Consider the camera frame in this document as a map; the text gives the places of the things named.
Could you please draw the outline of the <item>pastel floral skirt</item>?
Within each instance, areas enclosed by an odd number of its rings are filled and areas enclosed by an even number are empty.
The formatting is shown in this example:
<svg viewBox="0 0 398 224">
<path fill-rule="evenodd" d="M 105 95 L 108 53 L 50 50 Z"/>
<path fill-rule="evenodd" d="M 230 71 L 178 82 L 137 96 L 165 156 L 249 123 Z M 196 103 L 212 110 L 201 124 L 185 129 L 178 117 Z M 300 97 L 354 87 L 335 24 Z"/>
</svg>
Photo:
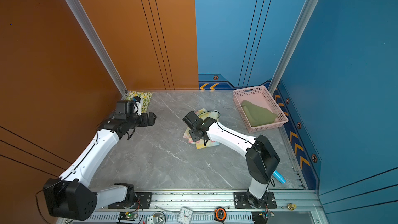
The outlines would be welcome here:
<svg viewBox="0 0 398 224">
<path fill-rule="evenodd" d="M 217 119 L 219 117 L 219 114 L 217 112 L 208 111 L 205 108 L 202 108 L 202 109 L 196 111 L 195 113 L 203 120 L 205 120 L 207 117 L 210 117 L 213 119 Z M 206 145 L 204 145 L 204 140 L 199 140 L 199 141 L 194 142 L 191 135 L 189 134 L 189 130 L 190 130 L 189 128 L 186 129 L 186 131 L 183 134 L 183 138 L 187 139 L 189 144 L 194 144 L 196 146 L 196 149 L 204 149 L 204 148 L 214 147 L 214 146 L 218 146 L 220 144 L 219 142 L 215 142 L 212 140 L 206 142 Z"/>
</svg>

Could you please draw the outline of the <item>lemon print skirt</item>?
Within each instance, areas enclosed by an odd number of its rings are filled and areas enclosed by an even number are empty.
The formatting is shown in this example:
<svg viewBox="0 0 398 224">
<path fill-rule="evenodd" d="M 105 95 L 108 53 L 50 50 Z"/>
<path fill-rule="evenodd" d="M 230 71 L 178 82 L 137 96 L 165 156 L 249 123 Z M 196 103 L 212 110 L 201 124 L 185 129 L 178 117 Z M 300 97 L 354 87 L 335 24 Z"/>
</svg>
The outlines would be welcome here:
<svg viewBox="0 0 398 224">
<path fill-rule="evenodd" d="M 152 99 L 152 92 L 130 91 L 125 96 L 125 100 L 131 101 L 134 99 L 134 97 L 139 97 L 141 99 L 142 113 L 146 113 Z"/>
</svg>

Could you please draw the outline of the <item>pink plastic basket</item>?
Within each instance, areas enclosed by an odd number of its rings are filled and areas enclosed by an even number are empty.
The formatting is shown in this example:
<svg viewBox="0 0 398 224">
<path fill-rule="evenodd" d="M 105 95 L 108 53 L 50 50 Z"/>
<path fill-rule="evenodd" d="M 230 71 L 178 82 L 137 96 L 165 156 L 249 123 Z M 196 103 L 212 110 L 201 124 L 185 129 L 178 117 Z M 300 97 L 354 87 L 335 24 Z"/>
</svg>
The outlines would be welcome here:
<svg viewBox="0 0 398 224">
<path fill-rule="evenodd" d="M 249 133 L 279 128 L 288 122 L 265 86 L 234 90 L 233 100 Z"/>
</svg>

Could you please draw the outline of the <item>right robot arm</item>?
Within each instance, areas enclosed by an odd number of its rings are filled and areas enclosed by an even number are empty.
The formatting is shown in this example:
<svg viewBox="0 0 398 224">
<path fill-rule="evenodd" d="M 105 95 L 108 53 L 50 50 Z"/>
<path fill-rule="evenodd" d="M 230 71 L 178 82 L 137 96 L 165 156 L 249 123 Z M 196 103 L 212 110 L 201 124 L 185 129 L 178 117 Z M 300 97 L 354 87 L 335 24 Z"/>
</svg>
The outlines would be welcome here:
<svg viewBox="0 0 398 224">
<path fill-rule="evenodd" d="M 193 111 L 184 116 L 182 121 L 188 126 L 193 141 L 203 140 L 204 145 L 215 141 L 243 156 L 252 177 L 246 201 L 252 208 L 271 207 L 272 198 L 268 187 L 280 163 L 280 157 L 266 136 L 241 134 L 223 126 L 218 119 L 202 119 Z"/>
</svg>

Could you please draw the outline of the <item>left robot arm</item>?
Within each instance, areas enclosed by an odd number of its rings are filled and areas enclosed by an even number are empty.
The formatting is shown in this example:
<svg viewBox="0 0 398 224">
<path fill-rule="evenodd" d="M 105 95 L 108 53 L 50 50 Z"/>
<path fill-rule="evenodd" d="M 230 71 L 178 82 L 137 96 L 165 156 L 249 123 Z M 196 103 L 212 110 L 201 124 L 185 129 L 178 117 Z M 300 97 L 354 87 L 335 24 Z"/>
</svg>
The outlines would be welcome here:
<svg viewBox="0 0 398 224">
<path fill-rule="evenodd" d="M 134 185 L 116 183 L 105 189 L 90 189 L 92 177 L 110 150 L 123 136 L 129 139 L 138 127 L 155 124 L 153 112 L 142 111 L 143 99 L 117 102 L 114 113 L 96 128 L 95 136 L 81 155 L 57 179 L 49 179 L 42 193 L 50 216 L 85 221 L 95 210 L 110 205 L 140 207 Z"/>
</svg>

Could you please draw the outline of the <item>olive green skirt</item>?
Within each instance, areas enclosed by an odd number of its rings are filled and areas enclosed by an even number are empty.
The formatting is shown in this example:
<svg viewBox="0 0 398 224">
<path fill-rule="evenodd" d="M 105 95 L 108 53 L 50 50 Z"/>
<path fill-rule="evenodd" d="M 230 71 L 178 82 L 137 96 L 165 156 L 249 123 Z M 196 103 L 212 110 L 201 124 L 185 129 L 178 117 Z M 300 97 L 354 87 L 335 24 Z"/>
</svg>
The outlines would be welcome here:
<svg viewBox="0 0 398 224">
<path fill-rule="evenodd" d="M 272 124 L 277 118 L 277 115 L 269 109 L 257 106 L 246 100 L 242 101 L 241 107 L 251 127 Z"/>
</svg>

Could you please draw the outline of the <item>orange black tape measure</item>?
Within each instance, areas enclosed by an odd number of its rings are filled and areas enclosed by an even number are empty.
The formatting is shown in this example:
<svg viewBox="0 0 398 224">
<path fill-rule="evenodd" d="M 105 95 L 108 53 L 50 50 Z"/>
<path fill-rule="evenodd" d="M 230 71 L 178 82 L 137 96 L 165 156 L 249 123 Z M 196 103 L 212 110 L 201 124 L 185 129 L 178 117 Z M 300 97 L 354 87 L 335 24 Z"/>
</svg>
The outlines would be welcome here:
<svg viewBox="0 0 398 224">
<path fill-rule="evenodd" d="M 214 221 L 224 224 L 227 218 L 227 212 L 224 208 L 219 207 L 214 211 Z"/>
</svg>

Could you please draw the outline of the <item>white square clock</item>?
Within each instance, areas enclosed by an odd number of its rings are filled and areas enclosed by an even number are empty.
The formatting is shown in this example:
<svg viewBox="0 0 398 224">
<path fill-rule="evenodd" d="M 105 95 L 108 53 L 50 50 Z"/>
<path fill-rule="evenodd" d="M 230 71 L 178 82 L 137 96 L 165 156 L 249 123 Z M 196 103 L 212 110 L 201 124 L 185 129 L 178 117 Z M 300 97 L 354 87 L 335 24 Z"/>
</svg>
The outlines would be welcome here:
<svg viewBox="0 0 398 224">
<path fill-rule="evenodd" d="M 192 221 L 192 217 L 193 211 L 186 207 L 182 207 L 178 214 L 177 221 L 179 224 L 190 224 Z"/>
</svg>

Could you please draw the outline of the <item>light blue plastic tube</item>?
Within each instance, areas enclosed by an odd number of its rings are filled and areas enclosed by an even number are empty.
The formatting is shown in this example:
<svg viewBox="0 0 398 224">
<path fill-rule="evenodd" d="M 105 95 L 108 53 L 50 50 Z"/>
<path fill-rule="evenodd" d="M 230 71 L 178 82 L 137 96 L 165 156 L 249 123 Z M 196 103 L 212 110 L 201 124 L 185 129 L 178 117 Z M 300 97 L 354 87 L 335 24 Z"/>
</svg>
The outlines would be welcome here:
<svg viewBox="0 0 398 224">
<path fill-rule="evenodd" d="M 273 176 L 275 177 L 275 179 L 277 179 L 281 184 L 285 184 L 286 180 L 285 178 L 277 171 L 273 172 Z"/>
</svg>

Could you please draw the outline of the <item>green circuit board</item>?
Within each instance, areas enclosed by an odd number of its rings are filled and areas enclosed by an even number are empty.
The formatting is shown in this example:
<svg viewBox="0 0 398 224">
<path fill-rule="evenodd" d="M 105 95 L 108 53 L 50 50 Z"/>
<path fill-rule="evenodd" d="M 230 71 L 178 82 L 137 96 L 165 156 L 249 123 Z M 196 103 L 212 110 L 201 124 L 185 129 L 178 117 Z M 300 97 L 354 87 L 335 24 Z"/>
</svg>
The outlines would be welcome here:
<svg viewBox="0 0 398 224">
<path fill-rule="evenodd" d="M 132 223 L 137 220 L 139 215 L 134 212 L 120 212 L 118 216 L 118 222 L 128 222 Z"/>
</svg>

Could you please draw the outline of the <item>white power plug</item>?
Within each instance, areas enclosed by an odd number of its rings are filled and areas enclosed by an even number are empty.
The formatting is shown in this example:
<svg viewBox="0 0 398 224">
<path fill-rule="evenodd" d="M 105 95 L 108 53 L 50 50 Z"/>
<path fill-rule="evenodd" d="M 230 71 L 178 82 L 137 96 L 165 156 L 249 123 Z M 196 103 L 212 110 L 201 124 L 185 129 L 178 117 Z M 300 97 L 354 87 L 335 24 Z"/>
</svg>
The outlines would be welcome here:
<svg viewBox="0 0 398 224">
<path fill-rule="evenodd" d="M 146 224 L 165 224 L 166 216 L 163 212 L 154 212 L 146 218 Z"/>
</svg>

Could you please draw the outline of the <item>brass round knob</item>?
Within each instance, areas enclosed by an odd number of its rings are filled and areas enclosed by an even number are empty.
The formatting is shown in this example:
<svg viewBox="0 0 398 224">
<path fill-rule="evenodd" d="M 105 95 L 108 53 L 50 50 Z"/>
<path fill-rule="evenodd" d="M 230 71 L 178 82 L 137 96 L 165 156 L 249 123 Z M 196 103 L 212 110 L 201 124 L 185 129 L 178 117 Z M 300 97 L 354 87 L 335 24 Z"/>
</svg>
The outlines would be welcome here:
<svg viewBox="0 0 398 224">
<path fill-rule="evenodd" d="M 293 203 L 288 203 L 287 208 L 291 211 L 295 210 L 297 208 L 296 204 Z"/>
</svg>

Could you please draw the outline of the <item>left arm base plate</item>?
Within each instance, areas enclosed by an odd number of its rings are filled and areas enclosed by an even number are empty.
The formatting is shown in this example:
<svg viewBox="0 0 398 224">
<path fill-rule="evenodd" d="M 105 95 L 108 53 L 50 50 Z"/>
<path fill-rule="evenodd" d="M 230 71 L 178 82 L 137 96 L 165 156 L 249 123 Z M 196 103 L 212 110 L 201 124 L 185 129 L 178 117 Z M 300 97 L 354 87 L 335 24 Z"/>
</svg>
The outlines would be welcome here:
<svg viewBox="0 0 398 224">
<path fill-rule="evenodd" d="M 108 209 L 150 209 L 152 192 L 136 192 L 132 202 L 119 202 L 110 204 Z"/>
</svg>

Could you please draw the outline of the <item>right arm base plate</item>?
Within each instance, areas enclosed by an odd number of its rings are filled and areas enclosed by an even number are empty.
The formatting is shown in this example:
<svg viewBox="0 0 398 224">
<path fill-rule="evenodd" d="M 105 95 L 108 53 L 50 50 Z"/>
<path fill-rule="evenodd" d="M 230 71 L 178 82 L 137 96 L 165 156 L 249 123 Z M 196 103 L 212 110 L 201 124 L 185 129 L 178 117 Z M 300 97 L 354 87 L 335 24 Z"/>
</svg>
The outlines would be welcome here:
<svg viewBox="0 0 398 224">
<path fill-rule="evenodd" d="M 276 199 L 273 192 L 267 191 L 264 193 L 261 199 L 257 199 L 253 195 L 247 192 L 235 192 L 234 196 L 234 204 L 237 209 L 276 209 Z"/>
</svg>

